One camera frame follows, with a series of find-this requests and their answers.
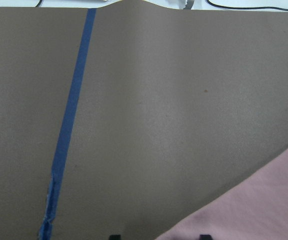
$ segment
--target black cable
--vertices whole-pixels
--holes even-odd
[[[36,8],[40,7],[40,5],[42,4],[43,0],[39,0],[39,3],[35,6]]]
[[[222,6],[217,5],[210,0],[206,0],[206,2],[214,7],[221,8],[221,9],[234,9],[234,10],[256,10],[256,9],[275,9],[280,11],[288,12],[288,8],[276,7],[276,6],[256,6],[256,7],[233,7],[233,6]]]

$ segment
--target pink cloth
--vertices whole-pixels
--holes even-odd
[[[156,240],[288,240],[288,149]]]

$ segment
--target wrinkled blue tape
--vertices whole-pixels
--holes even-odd
[[[83,81],[89,42],[95,20],[95,14],[96,9],[88,9],[82,40],[79,47],[77,62],[75,66],[74,76],[52,165],[52,175],[47,195],[46,213],[42,226],[39,230],[39,240],[50,240],[52,235],[52,222],[56,216],[58,198],[63,180],[67,152],[73,130],[80,89]]]

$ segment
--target gray table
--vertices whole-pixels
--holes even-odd
[[[0,13],[0,239],[35,239],[86,12]],[[53,239],[154,239],[287,147],[288,13],[101,8]]]

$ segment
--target table surface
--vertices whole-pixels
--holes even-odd
[[[0,8],[0,239],[37,237],[85,14]],[[154,239],[287,147],[288,13],[98,9],[52,239]]]

